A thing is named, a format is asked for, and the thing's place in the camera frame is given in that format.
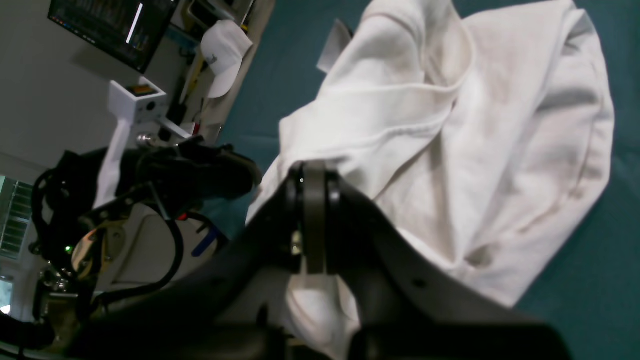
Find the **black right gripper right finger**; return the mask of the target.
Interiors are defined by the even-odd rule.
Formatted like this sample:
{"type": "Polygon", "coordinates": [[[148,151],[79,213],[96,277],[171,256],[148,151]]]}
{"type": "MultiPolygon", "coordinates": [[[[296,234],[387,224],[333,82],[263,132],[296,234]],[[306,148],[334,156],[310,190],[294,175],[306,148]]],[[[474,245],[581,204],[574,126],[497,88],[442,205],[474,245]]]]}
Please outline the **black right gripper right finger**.
{"type": "Polygon", "coordinates": [[[570,360],[552,326],[462,285],[424,259],[374,203],[315,162],[315,273],[354,295],[350,360],[570,360]]]}

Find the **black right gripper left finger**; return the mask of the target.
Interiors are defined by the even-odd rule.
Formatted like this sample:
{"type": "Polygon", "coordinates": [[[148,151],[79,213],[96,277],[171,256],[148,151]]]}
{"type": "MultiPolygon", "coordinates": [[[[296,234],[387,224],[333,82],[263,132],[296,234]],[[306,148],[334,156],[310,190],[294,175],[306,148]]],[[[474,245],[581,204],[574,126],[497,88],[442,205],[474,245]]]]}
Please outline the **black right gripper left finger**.
{"type": "Polygon", "coordinates": [[[73,360],[288,360],[279,324],[301,256],[304,176],[297,161],[238,239],[175,285],[83,326],[65,351],[73,360]]]}

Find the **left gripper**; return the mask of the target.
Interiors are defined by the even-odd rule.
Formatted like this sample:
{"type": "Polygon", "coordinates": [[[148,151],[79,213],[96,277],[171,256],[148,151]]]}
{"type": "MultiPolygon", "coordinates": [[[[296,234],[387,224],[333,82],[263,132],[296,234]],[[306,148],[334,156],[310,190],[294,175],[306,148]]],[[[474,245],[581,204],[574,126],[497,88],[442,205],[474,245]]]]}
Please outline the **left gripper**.
{"type": "Polygon", "coordinates": [[[127,217],[137,201],[126,199],[125,193],[145,187],[146,182],[163,205],[185,206],[211,198],[241,198],[263,180],[258,164],[232,144],[208,146],[203,137],[194,137],[169,120],[169,96],[144,76],[124,85],[111,80],[107,109],[116,127],[98,160],[93,205],[79,218],[87,228],[127,217]],[[182,143],[168,146],[151,137],[138,149],[128,148],[132,129],[147,123],[160,125],[182,143]]]}

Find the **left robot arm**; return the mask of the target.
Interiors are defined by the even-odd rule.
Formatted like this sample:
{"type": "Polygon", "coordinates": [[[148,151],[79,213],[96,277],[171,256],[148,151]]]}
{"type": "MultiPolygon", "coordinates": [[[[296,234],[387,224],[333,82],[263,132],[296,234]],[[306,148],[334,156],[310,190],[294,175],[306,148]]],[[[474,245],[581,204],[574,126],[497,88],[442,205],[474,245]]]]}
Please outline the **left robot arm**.
{"type": "Polygon", "coordinates": [[[178,278],[189,257],[211,255],[228,244],[197,208],[208,199],[237,199],[263,175],[233,146],[209,146],[167,119],[167,94],[145,77],[125,86],[109,84],[107,109],[116,119],[109,145],[93,152],[66,152],[35,182],[30,196],[37,239],[32,255],[46,261],[36,286],[34,322],[1,315],[1,342],[16,351],[42,350],[55,341],[41,312],[42,296],[71,291],[81,321],[110,305],[148,296],[178,278]],[[128,253],[125,225],[138,205],[150,208],[168,228],[173,259],[158,280],[96,294],[99,278],[128,253]]]}

